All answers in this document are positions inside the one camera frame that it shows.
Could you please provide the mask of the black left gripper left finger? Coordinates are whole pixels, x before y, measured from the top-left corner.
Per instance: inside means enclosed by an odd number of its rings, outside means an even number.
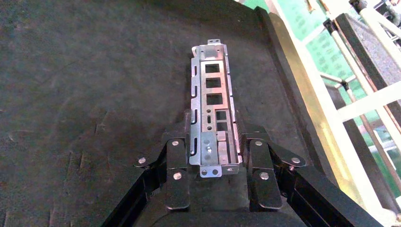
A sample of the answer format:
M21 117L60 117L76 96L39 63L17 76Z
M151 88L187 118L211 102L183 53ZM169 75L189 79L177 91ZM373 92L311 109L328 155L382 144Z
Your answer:
M150 195L160 189L168 210L185 210L190 206L190 125L191 110L187 109L183 120L167 127L150 149L134 152L134 166L144 170L145 193Z

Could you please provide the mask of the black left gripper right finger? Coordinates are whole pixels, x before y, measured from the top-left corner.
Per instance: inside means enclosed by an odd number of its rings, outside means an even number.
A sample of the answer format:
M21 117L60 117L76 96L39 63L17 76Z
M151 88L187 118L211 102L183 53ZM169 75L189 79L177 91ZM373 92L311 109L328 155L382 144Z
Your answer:
M247 170L251 210L279 210L282 196L292 195L294 171L306 166L306 160L273 142L264 127L238 122L241 155Z

